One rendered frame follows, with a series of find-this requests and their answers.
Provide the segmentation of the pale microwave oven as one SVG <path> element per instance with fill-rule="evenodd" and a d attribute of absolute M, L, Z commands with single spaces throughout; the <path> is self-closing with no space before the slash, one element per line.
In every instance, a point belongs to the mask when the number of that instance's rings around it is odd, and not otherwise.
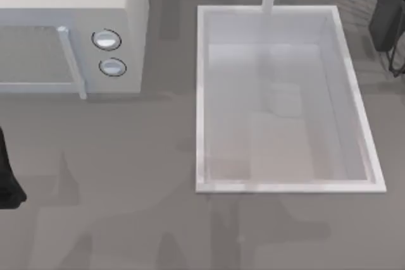
<path fill-rule="evenodd" d="M 142 83 L 149 0 L 0 0 L 1 25 L 66 26 L 90 94 L 137 94 Z M 102 51 L 91 41 L 93 32 L 117 32 L 121 46 Z M 127 66 L 121 77 L 107 77 L 100 61 L 118 58 Z"/>

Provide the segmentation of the small round microwave knob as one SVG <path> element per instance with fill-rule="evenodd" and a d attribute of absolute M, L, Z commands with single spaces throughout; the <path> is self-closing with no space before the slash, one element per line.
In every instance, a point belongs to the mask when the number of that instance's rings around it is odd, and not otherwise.
<path fill-rule="evenodd" d="M 109 58 L 99 62 L 100 72 L 107 77 L 121 77 L 127 72 L 126 64 L 118 58 Z"/>

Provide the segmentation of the large round microwave knob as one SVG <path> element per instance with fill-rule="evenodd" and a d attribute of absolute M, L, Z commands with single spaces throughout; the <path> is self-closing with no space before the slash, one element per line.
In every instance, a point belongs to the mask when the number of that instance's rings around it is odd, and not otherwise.
<path fill-rule="evenodd" d="M 120 35 L 111 29 L 103 29 L 93 32 L 91 35 L 92 43 L 102 51 L 114 51 L 122 44 Z"/>

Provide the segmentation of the white sink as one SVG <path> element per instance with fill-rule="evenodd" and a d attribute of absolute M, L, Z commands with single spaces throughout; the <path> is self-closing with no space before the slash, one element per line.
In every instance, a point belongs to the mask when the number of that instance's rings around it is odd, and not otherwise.
<path fill-rule="evenodd" d="M 200 5 L 196 72 L 196 192 L 386 192 L 336 6 Z"/>

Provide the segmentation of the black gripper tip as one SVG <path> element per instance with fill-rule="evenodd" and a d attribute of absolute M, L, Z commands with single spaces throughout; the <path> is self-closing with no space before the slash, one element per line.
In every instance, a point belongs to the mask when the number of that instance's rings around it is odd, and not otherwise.
<path fill-rule="evenodd" d="M 27 194 L 13 173 L 0 127 L 0 210 L 17 209 L 26 201 Z"/>

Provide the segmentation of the glass microwave door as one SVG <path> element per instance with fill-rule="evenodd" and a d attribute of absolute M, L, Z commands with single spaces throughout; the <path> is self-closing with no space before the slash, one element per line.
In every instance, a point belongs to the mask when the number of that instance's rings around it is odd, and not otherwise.
<path fill-rule="evenodd" d="M 0 94 L 78 94 L 58 26 L 0 26 Z"/>

